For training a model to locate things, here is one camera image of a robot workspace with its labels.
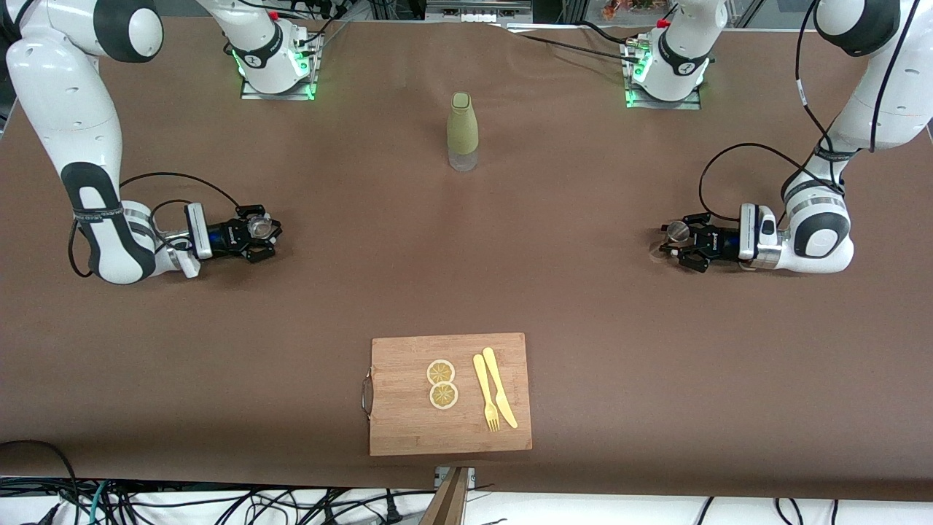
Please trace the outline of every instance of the knife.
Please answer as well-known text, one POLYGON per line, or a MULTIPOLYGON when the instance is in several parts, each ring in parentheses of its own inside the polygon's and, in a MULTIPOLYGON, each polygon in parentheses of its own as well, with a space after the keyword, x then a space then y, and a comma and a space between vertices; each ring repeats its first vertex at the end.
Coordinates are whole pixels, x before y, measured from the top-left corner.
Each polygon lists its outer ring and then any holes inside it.
POLYGON ((486 368, 489 368, 489 373, 493 376, 495 404, 499 407, 499 412, 502 412, 502 417, 506 419, 508 426, 513 429, 519 428, 518 421, 512 415, 512 407, 508 405, 506 391, 502 388, 502 378, 499 377, 499 365, 495 362, 495 352, 492 348, 486 347, 482 350, 482 357, 486 360, 486 368))

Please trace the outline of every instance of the white floor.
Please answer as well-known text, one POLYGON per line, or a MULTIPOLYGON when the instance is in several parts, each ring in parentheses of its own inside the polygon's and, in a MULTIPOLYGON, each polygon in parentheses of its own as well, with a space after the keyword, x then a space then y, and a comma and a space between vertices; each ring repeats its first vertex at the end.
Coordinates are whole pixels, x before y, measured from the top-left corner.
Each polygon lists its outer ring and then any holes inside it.
MULTIPOLYGON (((274 497, 280 491, 270 491, 274 497)), ((243 492, 184 492, 141 495, 139 503, 173 504, 238 496, 243 492)), ((322 490, 296 492, 303 504, 316 502, 322 490)), ((342 500, 358 500, 385 494, 384 490, 353 490, 342 500)), ((409 514, 424 510, 430 495, 397 498, 398 511, 409 514)), ((526 494, 514 492, 473 492, 466 505, 464 525, 484 525, 505 518, 504 525, 541 525, 569 523, 573 525, 694 525, 704 498, 668 496, 601 496, 564 494, 526 494)), ((0 525, 36 523, 58 499, 56 497, 5 498, 0 500, 0 525)), ((804 525, 829 525, 831 503, 821 500, 798 500, 804 525)), ((180 508, 138 507, 140 513, 156 525, 213 525, 230 503, 201 504, 180 508)), ((241 505, 228 521, 229 525, 246 523, 247 504, 241 505)), ((371 504, 373 511, 384 514, 384 502, 371 504)), ((785 502, 786 514, 793 525, 796 516, 785 502)), ((341 525, 367 523, 375 519, 366 508, 338 518, 341 525)), ((63 505, 54 525, 71 525, 73 508, 63 505)), ((840 503, 839 525, 930 525, 933 524, 933 504, 894 502, 840 503)), ((266 512, 256 525, 294 525, 294 513, 266 512)), ((716 498, 703 525, 785 525, 774 511, 773 500, 761 498, 716 498)))

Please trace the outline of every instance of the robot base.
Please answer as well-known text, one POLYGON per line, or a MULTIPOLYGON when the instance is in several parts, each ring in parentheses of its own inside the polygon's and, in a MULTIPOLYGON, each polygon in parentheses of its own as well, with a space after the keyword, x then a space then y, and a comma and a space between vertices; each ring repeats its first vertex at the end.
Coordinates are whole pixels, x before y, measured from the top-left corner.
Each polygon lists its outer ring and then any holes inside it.
POLYGON ((308 69, 311 73, 299 80, 291 89, 275 94, 258 92, 244 78, 243 86, 240 88, 240 98, 243 100, 314 100, 317 95, 317 79, 321 70, 321 51, 324 40, 323 37, 315 38, 307 44, 303 53, 308 56, 296 57, 299 67, 308 69))
MULTIPOLYGON (((632 47, 627 44, 619 44, 619 51, 622 56, 634 56, 643 58, 644 52, 638 47, 632 47)), ((622 63, 622 75, 625 79, 625 106, 626 107, 647 107, 649 109, 700 109, 700 89, 694 88, 692 92, 683 100, 667 102, 658 100, 649 95, 638 83, 632 80, 635 69, 639 64, 622 63)))

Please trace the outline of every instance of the yellow cutlery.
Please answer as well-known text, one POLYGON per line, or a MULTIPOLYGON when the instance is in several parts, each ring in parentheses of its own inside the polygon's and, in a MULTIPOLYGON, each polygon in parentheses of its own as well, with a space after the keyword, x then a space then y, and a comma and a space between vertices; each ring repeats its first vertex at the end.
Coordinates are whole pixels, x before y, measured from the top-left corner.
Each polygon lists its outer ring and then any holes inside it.
POLYGON ((480 354, 473 356, 473 368, 476 369, 476 377, 480 380, 482 397, 486 400, 486 406, 483 413, 486 416, 486 426, 489 430, 496 432, 499 430, 499 413, 495 410, 493 398, 489 395, 489 377, 486 376, 486 363, 482 360, 480 354))
POLYGON ((492 348, 484 348, 482 350, 482 357, 486 359, 486 366, 489 367, 489 373, 493 375, 493 382, 495 383, 495 404, 499 407, 499 412, 502 412, 502 417, 508 422, 508 426, 513 429, 519 428, 519 422, 515 420, 515 416, 512 415, 512 407, 508 405, 508 399, 506 398, 506 391, 502 388, 502 378, 499 377, 499 365, 495 362, 495 352, 492 348))

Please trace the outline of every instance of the cutting board handle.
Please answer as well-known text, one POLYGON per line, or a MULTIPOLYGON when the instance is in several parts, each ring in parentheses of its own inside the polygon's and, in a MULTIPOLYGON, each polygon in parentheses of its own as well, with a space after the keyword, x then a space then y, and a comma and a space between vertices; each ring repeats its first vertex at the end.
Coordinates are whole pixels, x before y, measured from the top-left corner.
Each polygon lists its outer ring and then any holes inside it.
POLYGON ((373 387, 372 387, 372 367, 366 372, 366 377, 363 377, 363 413, 366 414, 366 419, 372 419, 372 396, 373 396, 373 387))

